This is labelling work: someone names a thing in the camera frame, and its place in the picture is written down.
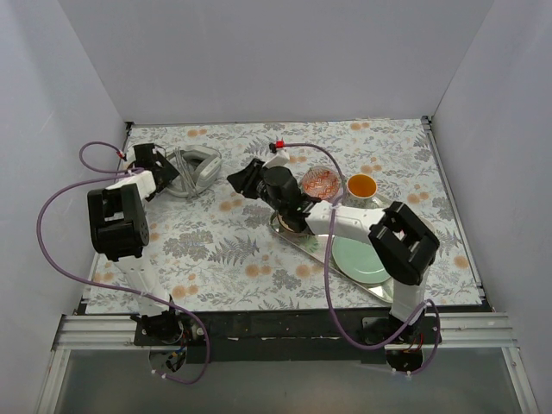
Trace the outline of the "white over-ear headphones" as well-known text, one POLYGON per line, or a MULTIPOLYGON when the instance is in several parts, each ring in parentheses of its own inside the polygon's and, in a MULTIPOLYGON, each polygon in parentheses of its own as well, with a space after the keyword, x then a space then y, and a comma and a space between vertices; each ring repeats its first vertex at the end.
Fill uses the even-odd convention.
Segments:
POLYGON ((167 159, 179 171, 179 176, 166 188, 176 198, 196 198, 217 180, 223 159, 212 147, 190 145, 177 147, 167 159))

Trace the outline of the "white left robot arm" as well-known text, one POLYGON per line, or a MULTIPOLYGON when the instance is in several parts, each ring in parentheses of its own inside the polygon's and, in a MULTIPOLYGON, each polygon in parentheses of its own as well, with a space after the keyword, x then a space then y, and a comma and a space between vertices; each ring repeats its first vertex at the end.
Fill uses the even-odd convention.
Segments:
POLYGON ((147 256, 150 242, 144 203, 152 200, 179 175, 153 143, 133 147, 129 166, 140 171, 104 189, 87 194, 92 246, 113 262, 129 287, 138 292, 139 310, 131 318, 145 335, 166 345, 177 343, 184 325, 168 303, 147 256))

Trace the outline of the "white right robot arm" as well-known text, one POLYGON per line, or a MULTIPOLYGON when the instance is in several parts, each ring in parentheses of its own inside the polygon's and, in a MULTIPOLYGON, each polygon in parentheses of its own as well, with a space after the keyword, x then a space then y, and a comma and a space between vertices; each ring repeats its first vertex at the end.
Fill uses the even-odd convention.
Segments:
POLYGON ((301 190, 287 167, 269 166, 259 159, 251 160, 227 180, 245 198, 268 204, 285 232, 327 236, 327 256, 340 240, 372 249, 393 280, 388 317, 391 338, 407 343, 419 336, 427 307, 426 273, 440 242, 406 204, 393 202, 385 208, 362 209, 323 201, 301 190))

